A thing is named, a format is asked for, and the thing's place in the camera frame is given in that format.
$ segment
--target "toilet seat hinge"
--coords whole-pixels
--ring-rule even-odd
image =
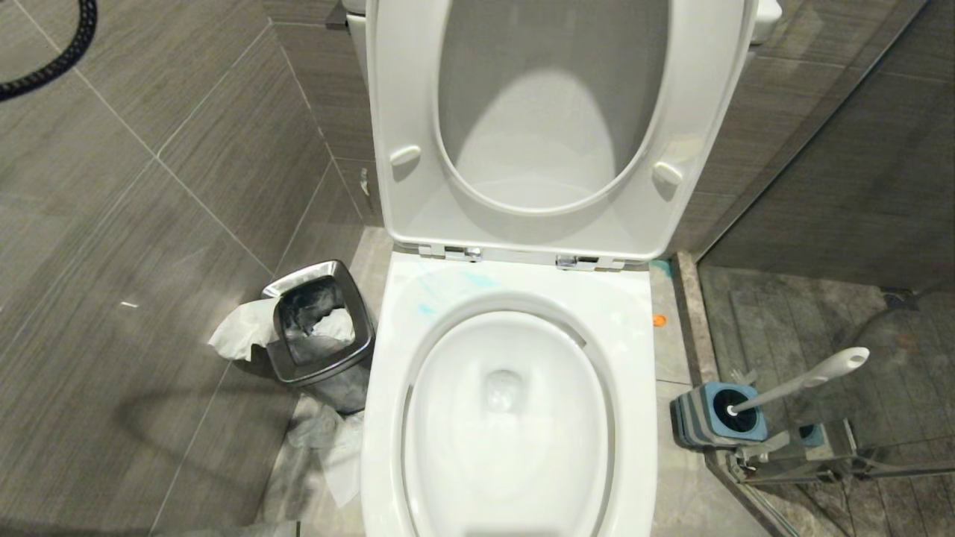
[[[617,272],[628,268],[627,261],[613,257],[557,254],[554,266],[561,270],[606,270]]]
[[[479,247],[446,247],[444,245],[418,245],[418,254],[451,261],[476,263],[483,259]]]

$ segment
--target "stainless steel trash can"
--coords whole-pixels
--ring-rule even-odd
[[[343,416],[364,410],[374,325],[345,264],[326,261],[297,270],[270,284],[263,294],[280,297],[274,314],[279,339],[267,347],[279,382]],[[318,333],[323,319],[336,310],[345,310],[351,319],[351,342]]]

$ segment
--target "gray tile wall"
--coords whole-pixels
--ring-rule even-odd
[[[923,289],[955,274],[955,1],[933,0],[706,257]]]
[[[782,19],[740,77],[670,251],[688,250],[698,258],[848,97],[924,4],[778,1]],[[933,65],[942,68],[941,63]],[[722,206],[711,202],[714,195],[722,197]]]
[[[362,223],[383,226],[368,89],[348,32],[325,27],[336,0],[263,3]]]
[[[279,271],[349,262],[361,213],[262,0],[99,15],[0,103],[0,534],[251,524],[294,399],[205,342]],[[0,79],[76,16],[0,2]]]

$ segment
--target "black hose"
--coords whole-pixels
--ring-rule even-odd
[[[96,0],[79,1],[79,23],[73,41],[59,56],[47,65],[11,82],[0,82],[0,102],[31,92],[70,71],[83,57],[96,34]]]

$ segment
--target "toilet brush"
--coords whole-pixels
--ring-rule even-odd
[[[707,382],[670,404],[676,439],[686,447],[736,447],[769,437],[761,405],[849,374],[869,357],[853,347],[829,356],[808,372],[760,395],[753,386]]]
[[[770,401],[775,401],[780,397],[786,397],[805,390],[806,388],[815,388],[833,378],[839,378],[840,376],[848,375],[856,371],[867,359],[869,359],[869,350],[865,347],[852,347],[851,349],[839,351],[822,360],[822,362],[813,369],[787,382],[783,382],[765,394],[754,397],[744,403],[728,406],[726,413],[735,417],[741,412]]]

